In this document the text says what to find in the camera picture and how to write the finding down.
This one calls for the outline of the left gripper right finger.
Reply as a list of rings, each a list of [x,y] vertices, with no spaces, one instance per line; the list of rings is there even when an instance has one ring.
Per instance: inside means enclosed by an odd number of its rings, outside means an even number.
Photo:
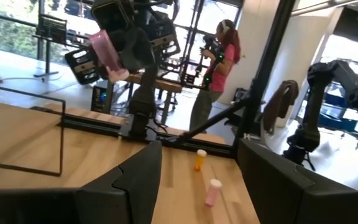
[[[247,139],[237,161],[261,224],[358,224],[358,190]]]

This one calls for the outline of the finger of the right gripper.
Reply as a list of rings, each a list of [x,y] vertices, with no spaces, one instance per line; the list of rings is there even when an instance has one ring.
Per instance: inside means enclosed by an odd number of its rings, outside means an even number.
[[[98,58],[90,47],[80,48],[65,54],[65,60],[80,85],[88,85],[100,79]]]
[[[158,54],[163,59],[181,52],[176,28],[170,19],[150,22],[144,28],[150,47],[144,53],[146,62],[155,62]]]

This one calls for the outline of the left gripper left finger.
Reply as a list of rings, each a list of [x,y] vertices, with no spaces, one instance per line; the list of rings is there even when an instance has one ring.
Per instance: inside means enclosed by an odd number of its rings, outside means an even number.
[[[0,224],[151,224],[161,170],[153,141],[82,187],[1,189]]]

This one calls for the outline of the pink medicine bottle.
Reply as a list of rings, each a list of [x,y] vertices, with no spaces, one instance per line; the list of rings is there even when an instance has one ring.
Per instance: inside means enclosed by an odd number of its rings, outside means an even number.
[[[110,82],[127,79],[129,71],[122,66],[120,56],[111,43],[108,33],[105,30],[100,30],[91,35],[89,40],[98,57],[99,64],[106,71],[106,74],[102,77]]]
[[[220,193],[222,183],[218,179],[211,179],[209,182],[209,188],[207,191],[207,195],[204,201],[204,204],[212,207],[215,203],[215,200]]]

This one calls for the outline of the small orange medicine bottle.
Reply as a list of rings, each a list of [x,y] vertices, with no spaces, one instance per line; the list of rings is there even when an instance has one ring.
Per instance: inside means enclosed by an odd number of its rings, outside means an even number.
[[[199,170],[201,170],[201,167],[203,165],[204,159],[207,156],[207,152],[205,150],[198,149],[196,154],[197,154],[197,157],[196,157],[196,162],[195,162],[194,169],[196,171],[199,171]]]

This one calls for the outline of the wooden shelf black legs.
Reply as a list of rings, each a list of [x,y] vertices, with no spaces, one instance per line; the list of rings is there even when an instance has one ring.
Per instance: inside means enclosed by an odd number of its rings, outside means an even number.
[[[21,95],[32,96],[35,98],[42,98],[45,100],[57,101],[62,104],[61,118],[60,118],[60,122],[58,123],[60,125],[59,172],[51,172],[51,171],[47,171],[47,170],[39,170],[39,169],[14,166],[14,165],[8,165],[8,164],[1,164],[1,163],[0,163],[0,168],[7,169],[7,170],[17,170],[17,171],[21,171],[21,172],[28,172],[28,173],[34,173],[34,174],[42,174],[42,175],[60,177],[63,173],[63,152],[64,152],[63,149],[64,149],[64,132],[65,132],[63,122],[65,121],[65,117],[66,117],[66,113],[65,113],[66,112],[66,101],[58,99],[58,98],[52,98],[50,96],[43,96],[43,95],[39,95],[39,94],[35,94],[35,93],[29,93],[29,92],[21,91],[21,90],[14,90],[11,88],[1,87],[1,86],[0,86],[0,90],[9,91],[9,92],[13,92],[13,93],[21,94]]]

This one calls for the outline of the black computer box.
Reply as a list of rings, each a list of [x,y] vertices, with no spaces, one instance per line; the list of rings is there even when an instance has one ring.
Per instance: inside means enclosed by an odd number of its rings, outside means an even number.
[[[91,97],[91,111],[104,112],[104,106],[107,98],[107,87],[105,83],[99,83],[93,87]]]

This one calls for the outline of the wooden background table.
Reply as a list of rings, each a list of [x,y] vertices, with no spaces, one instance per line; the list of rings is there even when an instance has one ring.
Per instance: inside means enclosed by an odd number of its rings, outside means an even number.
[[[126,82],[129,83],[129,93],[127,100],[129,101],[133,96],[134,92],[134,84],[140,84],[141,75],[140,74],[130,74],[129,77],[126,79]],[[161,123],[165,124],[167,121],[169,108],[171,104],[171,100],[173,98],[174,93],[180,93],[182,91],[182,86],[178,83],[174,83],[172,80],[156,80],[156,88],[160,91],[166,91],[166,99],[164,102],[163,112],[161,115]]]

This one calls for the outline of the black sign on stand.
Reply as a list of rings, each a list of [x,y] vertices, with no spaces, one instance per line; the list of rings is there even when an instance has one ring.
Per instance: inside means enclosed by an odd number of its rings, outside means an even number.
[[[58,72],[50,71],[51,43],[66,45],[67,20],[48,14],[39,14],[38,26],[34,37],[46,41],[45,72],[42,74],[34,74],[34,77],[44,79],[47,76],[56,75]]]

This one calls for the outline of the person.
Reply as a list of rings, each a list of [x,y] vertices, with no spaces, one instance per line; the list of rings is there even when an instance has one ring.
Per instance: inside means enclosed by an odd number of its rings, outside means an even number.
[[[241,59],[239,34],[233,21],[222,20],[216,27],[215,39],[223,48],[223,58],[218,57],[210,49],[203,49],[201,55],[210,59],[207,69],[208,88],[200,90],[193,105],[189,129],[192,130],[208,120],[212,105],[223,94],[226,80],[232,68]]]

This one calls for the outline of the blue storage bin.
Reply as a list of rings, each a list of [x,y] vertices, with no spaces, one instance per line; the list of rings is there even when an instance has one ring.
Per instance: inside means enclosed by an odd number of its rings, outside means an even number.
[[[327,91],[319,112],[319,126],[326,129],[353,132],[358,123],[358,111],[350,108],[339,90]]]

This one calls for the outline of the brown hanging jacket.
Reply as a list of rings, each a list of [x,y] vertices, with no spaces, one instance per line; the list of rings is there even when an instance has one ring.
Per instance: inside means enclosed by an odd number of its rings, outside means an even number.
[[[277,118],[284,118],[289,106],[293,106],[299,94],[299,87],[294,80],[282,81],[276,92],[266,104],[261,125],[267,133],[274,133]]]

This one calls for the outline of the black metal table frame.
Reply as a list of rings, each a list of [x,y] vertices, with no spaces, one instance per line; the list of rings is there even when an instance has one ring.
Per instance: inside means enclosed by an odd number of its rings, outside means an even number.
[[[146,122],[154,124],[154,116],[152,113],[155,110],[155,106],[151,106],[151,111],[146,114],[129,114],[126,119],[122,120],[121,124],[75,116],[72,114],[67,114],[65,111],[59,113],[57,111],[43,107],[38,107],[37,109],[41,112],[60,115],[61,120],[58,122],[58,126],[63,129],[71,128],[113,137],[121,136],[124,139],[139,142],[147,142],[148,137],[150,137],[151,140],[159,140],[160,143],[165,147],[193,152],[197,151],[198,149],[202,149],[214,156],[236,158],[239,141],[243,134],[252,130],[254,120],[256,119],[257,113],[260,110],[262,95],[267,87],[270,72],[272,71],[274,60],[278,54],[278,49],[285,33],[285,29],[287,28],[289,18],[291,17],[291,11],[295,1],[296,0],[279,1],[264,52],[260,59],[258,71],[246,96],[189,132],[182,133],[181,135],[174,135],[165,132],[159,132],[154,128],[146,126]],[[236,138],[231,146],[195,139],[197,134],[200,134],[202,131],[228,117],[230,114],[240,110],[241,108],[244,111],[238,132],[236,134]]]

